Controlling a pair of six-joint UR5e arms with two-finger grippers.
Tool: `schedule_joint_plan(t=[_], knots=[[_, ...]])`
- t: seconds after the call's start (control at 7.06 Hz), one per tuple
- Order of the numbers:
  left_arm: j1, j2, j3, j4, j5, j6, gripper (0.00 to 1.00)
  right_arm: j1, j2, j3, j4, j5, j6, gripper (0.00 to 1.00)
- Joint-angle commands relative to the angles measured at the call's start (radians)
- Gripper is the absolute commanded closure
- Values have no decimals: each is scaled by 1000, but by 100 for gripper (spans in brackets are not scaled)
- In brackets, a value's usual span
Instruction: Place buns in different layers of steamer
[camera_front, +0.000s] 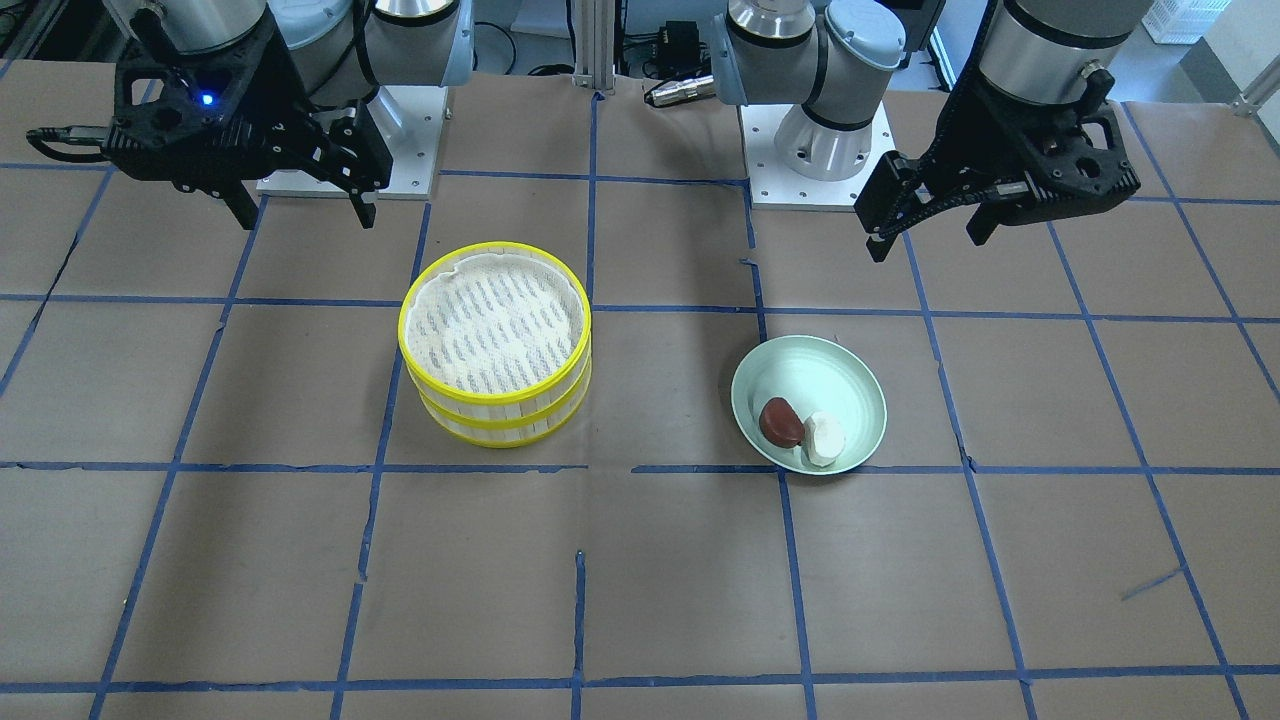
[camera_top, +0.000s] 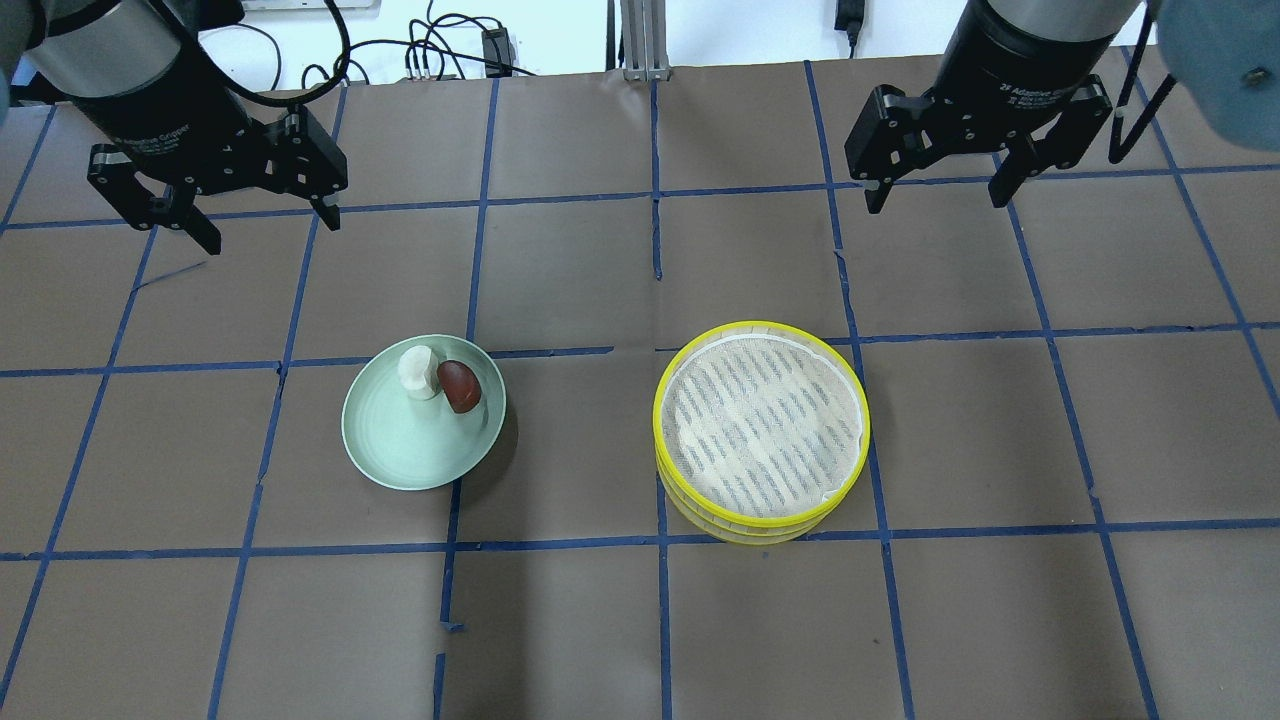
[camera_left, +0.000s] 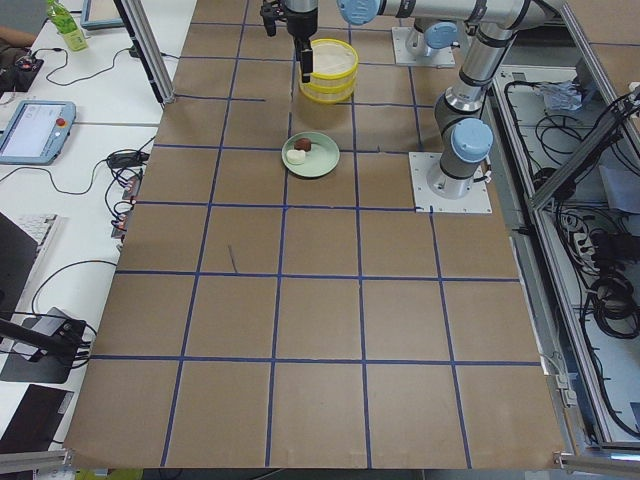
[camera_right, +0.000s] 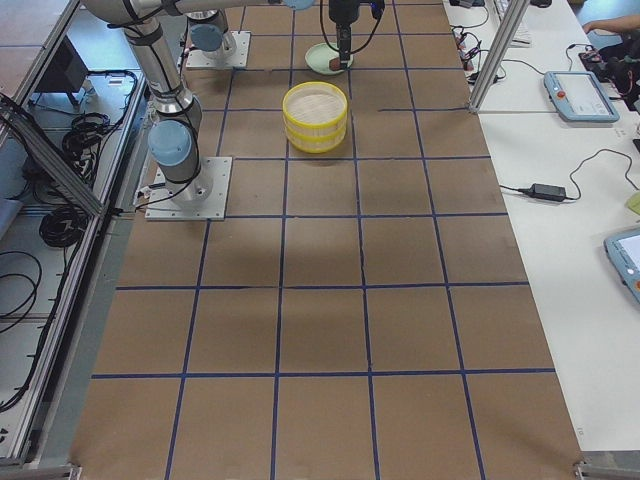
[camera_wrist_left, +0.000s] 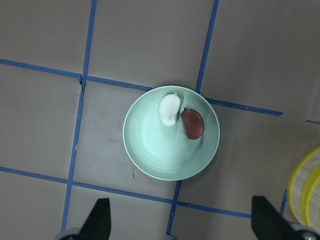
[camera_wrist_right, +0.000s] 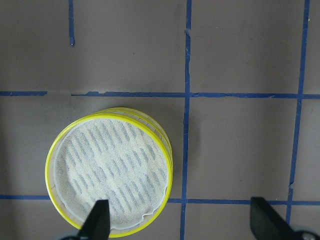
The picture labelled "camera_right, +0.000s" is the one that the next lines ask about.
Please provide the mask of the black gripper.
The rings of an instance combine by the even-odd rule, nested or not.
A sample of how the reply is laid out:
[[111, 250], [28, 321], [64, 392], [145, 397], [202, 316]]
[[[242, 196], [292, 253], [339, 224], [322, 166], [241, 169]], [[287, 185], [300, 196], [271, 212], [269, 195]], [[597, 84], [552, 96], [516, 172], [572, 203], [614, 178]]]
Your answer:
[[347, 69], [351, 59], [351, 24], [359, 18], [360, 7], [370, 8], [372, 18], [380, 20], [385, 10], [384, 0], [329, 0], [329, 18], [336, 24], [339, 69]]

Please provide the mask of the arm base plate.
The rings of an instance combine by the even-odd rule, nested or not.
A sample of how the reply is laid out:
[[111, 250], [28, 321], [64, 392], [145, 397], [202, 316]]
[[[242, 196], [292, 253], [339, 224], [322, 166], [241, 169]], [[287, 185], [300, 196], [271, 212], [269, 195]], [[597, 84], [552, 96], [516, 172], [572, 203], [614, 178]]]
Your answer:
[[232, 171], [231, 157], [200, 157], [199, 175], [190, 183], [187, 174], [160, 165], [154, 189], [145, 207], [150, 221], [223, 220]]
[[186, 60], [187, 69], [233, 70], [246, 67], [250, 32], [193, 28], [191, 33], [193, 38]]

